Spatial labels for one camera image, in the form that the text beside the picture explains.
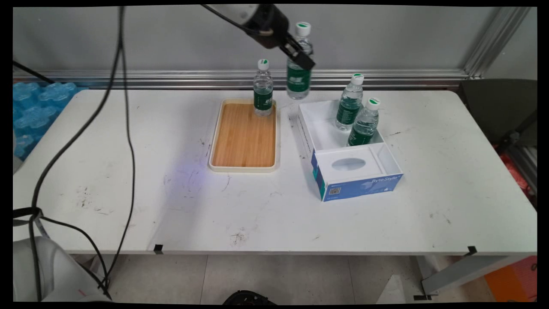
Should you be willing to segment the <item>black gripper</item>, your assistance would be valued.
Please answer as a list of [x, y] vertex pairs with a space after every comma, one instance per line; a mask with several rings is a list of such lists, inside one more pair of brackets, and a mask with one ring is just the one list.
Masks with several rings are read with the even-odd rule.
[[312, 70], [313, 45], [307, 37], [288, 35], [289, 19], [274, 4], [259, 4], [246, 22], [248, 35], [265, 48], [281, 48], [301, 69]]

